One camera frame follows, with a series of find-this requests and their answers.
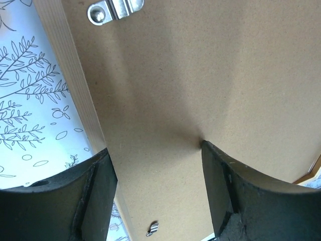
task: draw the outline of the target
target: metal clip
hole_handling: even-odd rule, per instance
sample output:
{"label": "metal clip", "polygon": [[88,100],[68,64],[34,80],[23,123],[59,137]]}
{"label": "metal clip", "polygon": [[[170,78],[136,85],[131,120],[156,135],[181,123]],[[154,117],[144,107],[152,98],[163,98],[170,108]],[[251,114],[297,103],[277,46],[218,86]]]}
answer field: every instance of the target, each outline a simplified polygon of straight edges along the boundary
{"label": "metal clip", "polygon": [[154,232],[157,232],[158,230],[158,222],[153,222],[151,225],[150,225],[150,228],[149,228],[149,231],[146,233],[146,236],[149,237],[149,236],[152,236],[152,234]]}
{"label": "metal clip", "polygon": [[144,0],[103,0],[92,4],[87,10],[89,21],[94,25],[103,25],[122,19],[141,10]]}

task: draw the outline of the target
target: wooden frame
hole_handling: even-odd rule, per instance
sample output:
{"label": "wooden frame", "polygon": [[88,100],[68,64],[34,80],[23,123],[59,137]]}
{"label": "wooden frame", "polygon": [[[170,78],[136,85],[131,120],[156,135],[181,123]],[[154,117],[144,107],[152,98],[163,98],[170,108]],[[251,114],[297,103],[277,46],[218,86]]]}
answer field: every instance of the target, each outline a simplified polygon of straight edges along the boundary
{"label": "wooden frame", "polygon": [[[40,20],[55,52],[63,76],[69,86],[88,140],[94,154],[106,148],[95,106],[78,57],[67,18],[60,0],[34,0]],[[117,185],[114,201],[117,205],[130,240],[138,240],[130,221],[126,203]]]}
{"label": "wooden frame", "polygon": [[321,156],[319,156],[319,158],[312,164],[309,172],[303,177],[300,177],[299,179],[297,179],[294,182],[294,184],[304,185],[308,182],[315,180],[321,173],[320,167],[321,167]]}

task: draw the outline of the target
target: botanical print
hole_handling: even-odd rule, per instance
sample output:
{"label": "botanical print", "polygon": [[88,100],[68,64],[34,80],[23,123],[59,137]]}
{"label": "botanical print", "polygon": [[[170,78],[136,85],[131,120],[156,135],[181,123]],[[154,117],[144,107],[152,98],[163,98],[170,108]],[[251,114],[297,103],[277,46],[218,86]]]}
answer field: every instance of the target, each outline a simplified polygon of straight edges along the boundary
{"label": "botanical print", "polygon": [[107,241],[130,241],[115,203],[112,206]]}
{"label": "botanical print", "polygon": [[0,0],[0,189],[32,185],[92,156],[32,1]]}

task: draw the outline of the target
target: brown cardboard backing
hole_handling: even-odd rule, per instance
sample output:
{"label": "brown cardboard backing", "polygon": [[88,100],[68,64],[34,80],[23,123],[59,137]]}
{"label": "brown cardboard backing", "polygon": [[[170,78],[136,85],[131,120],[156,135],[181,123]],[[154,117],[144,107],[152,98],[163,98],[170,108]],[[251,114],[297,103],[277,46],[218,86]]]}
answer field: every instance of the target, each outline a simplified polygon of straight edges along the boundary
{"label": "brown cardboard backing", "polygon": [[305,174],[321,145],[319,1],[148,0],[92,25],[63,1],[138,240],[213,229],[199,139],[273,177]]}

